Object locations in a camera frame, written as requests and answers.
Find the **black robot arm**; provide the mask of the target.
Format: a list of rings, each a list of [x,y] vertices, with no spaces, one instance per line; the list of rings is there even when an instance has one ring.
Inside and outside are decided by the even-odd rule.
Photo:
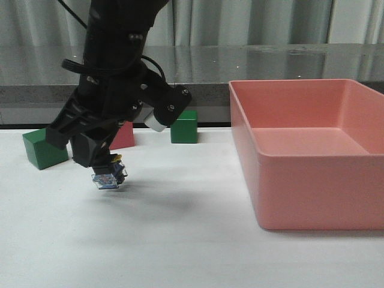
[[[119,123],[133,121],[142,109],[139,96],[145,65],[146,36],[166,1],[92,1],[83,62],[62,66],[80,75],[79,84],[56,119],[46,140],[62,149],[71,144],[74,161],[83,167],[108,166],[109,146]]]

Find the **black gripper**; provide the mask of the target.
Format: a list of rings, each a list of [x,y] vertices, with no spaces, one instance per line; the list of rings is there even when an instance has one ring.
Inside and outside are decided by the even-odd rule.
[[[122,68],[94,68],[65,59],[62,67],[80,74],[80,81],[46,127],[46,142],[64,149],[70,140],[73,160],[83,167],[108,165],[116,158],[110,145],[119,131],[117,121],[133,121],[144,103],[154,104],[156,72],[141,60]]]

